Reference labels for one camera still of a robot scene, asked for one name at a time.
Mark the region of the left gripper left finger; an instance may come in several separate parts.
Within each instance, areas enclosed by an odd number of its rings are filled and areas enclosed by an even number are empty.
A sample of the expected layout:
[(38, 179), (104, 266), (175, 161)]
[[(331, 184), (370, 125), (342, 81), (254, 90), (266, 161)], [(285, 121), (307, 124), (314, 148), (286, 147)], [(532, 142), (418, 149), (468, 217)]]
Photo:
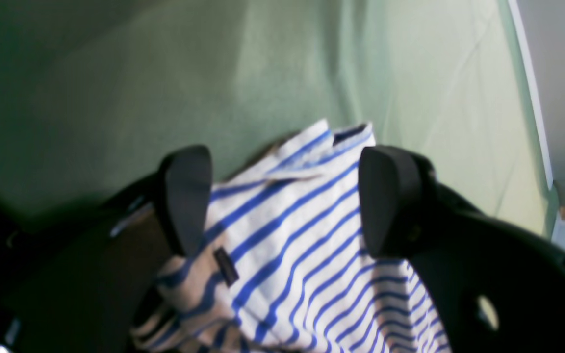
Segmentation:
[(0, 347), (127, 353), (161, 267), (204, 240), (211, 186), (209, 149), (194, 145), (81, 220), (33, 235), (0, 219)]

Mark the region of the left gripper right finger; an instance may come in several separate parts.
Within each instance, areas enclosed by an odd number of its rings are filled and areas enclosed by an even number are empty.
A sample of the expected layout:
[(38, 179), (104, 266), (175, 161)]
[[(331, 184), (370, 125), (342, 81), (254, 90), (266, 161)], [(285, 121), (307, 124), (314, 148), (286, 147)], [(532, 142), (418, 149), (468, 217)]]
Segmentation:
[(359, 197), (368, 254), (414, 268), (454, 353), (565, 353), (563, 249), (485, 215), (401, 148), (363, 148)]

